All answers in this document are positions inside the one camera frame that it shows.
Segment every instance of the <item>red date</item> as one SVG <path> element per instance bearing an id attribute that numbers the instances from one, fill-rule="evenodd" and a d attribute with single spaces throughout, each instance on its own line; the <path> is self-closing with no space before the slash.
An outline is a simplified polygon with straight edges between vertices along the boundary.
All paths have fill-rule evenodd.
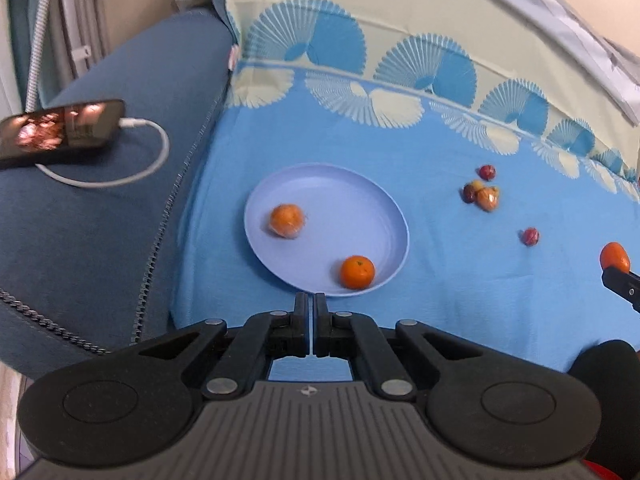
<path id="1" fill-rule="evenodd" d="M 540 241 L 540 232 L 535 227 L 529 227 L 522 232 L 522 243 L 533 247 Z"/>
<path id="2" fill-rule="evenodd" d="M 462 190 L 462 200 L 468 204 L 476 201 L 476 188 L 472 184 L 467 184 Z"/>
<path id="3" fill-rule="evenodd" d="M 493 180 L 495 178 L 495 168 L 491 164 L 487 164 L 478 170 L 478 175 L 483 180 Z"/>

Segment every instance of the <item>plastic-wrapped orange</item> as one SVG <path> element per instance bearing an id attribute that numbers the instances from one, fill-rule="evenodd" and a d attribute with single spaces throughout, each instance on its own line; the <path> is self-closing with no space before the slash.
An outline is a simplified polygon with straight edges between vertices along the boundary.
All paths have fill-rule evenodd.
<path id="1" fill-rule="evenodd" d="M 476 194 L 476 203 L 485 211 L 491 212 L 500 203 L 500 190 L 497 187 L 483 187 Z"/>
<path id="2" fill-rule="evenodd" d="M 295 204 L 280 204 L 269 219 L 269 229 L 283 238 L 296 238 L 305 226 L 305 214 Z"/>

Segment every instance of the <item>smartphone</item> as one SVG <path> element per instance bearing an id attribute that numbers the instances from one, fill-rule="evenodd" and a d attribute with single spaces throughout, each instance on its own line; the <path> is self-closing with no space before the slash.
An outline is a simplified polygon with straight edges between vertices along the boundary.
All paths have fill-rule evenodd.
<path id="1" fill-rule="evenodd" d="M 113 140 L 120 100 L 73 104 L 8 117 L 0 123 L 0 169 L 82 162 Z"/>

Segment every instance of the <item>dried fruit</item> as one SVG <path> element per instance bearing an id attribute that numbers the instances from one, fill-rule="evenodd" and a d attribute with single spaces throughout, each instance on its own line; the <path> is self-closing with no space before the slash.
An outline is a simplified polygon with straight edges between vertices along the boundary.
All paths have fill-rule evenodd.
<path id="1" fill-rule="evenodd" d="M 476 190 L 471 184 L 467 184 L 462 190 L 462 200 L 468 204 L 476 201 Z"/>
<path id="2" fill-rule="evenodd" d="M 367 288 L 376 275 L 376 267 L 364 256 L 350 256 L 340 268 L 340 280 L 346 288 Z"/>
<path id="3" fill-rule="evenodd" d="M 600 253 L 600 266 L 602 270 L 607 267 L 616 267 L 628 274 L 631 270 L 631 261 L 622 245 L 618 242 L 610 242 L 604 246 Z"/>
<path id="4" fill-rule="evenodd" d="M 491 212 L 498 207 L 498 194 L 491 187 L 483 187 L 476 194 L 476 203 L 485 211 Z"/>
<path id="5" fill-rule="evenodd" d="M 533 247 L 540 241 L 540 232 L 535 227 L 528 227 L 522 232 L 522 243 Z"/>
<path id="6" fill-rule="evenodd" d="M 486 164 L 478 170 L 478 175 L 484 180 L 493 180 L 495 178 L 495 168 L 491 164 Z"/>
<path id="7" fill-rule="evenodd" d="M 295 204 L 280 204 L 271 211 L 269 229 L 283 238 L 295 238 L 305 226 L 305 214 Z"/>
<path id="8" fill-rule="evenodd" d="M 484 188 L 484 182 L 481 180 L 473 180 L 470 184 L 476 193 Z"/>

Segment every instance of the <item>blue fabric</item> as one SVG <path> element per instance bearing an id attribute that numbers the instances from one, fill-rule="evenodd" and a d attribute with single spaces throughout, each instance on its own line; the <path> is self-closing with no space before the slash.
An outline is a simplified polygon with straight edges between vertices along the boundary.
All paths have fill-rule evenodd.
<path id="1" fill-rule="evenodd" d="M 142 336 L 166 330 L 180 257 L 176 229 L 222 103 L 231 44 L 222 22 L 193 10 L 138 35 L 62 92 L 56 105 L 123 99 L 128 116 L 166 129 L 169 158 L 152 176 L 107 190 L 64 186 L 35 168 L 1 171 L 2 289 L 91 344 L 109 350 L 128 345 L 148 258 L 178 183 L 157 240 Z M 151 128 L 125 130 L 95 163 L 52 168 L 79 180 L 111 180 L 148 166 L 159 147 Z M 2 301 L 0 326 L 0 360 L 31 378 L 94 355 Z"/>
<path id="2" fill-rule="evenodd" d="M 234 87 L 249 69 L 238 70 Z M 637 187 L 610 174 L 614 194 L 600 185 L 592 161 L 566 159 L 537 136 L 516 136 L 424 94 L 416 104 L 417 92 L 394 94 L 386 126 L 406 127 L 389 128 L 380 119 L 384 102 L 372 107 L 382 87 L 369 82 L 287 67 L 244 80 L 255 84 L 230 95 L 182 223 L 184 260 L 172 309 L 178 327 L 207 317 L 234 326 L 256 312 L 292 307 L 295 291 L 246 241 L 244 204 L 273 171 L 328 162 L 380 184 L 411 231 L 407 263 L 389 284 L 330 299 L 331 310 L 368 314 L 382 326 L 418 319 L 559 370 L 606 340 L 640 348 L 640 316 L 602 285 L 598 260 L 612 240 L 632 261 L 640 258 Z M 491 128 L 502 137 L 490 135 Z M 514 155 L 496 153 L 513 142 L 503 152 Z M 500 207 L 490 214 L 459 195 L 483 164 L 495 165 L 501 190 Z M 575 171 L 580 176 L 569 178 Z M 533 248 L 518 238 L 529 226 L 542 234 Z M 304 366 L 290 360 L 272 377 L 346 374 L 343 365 L 309 359 Z"/>

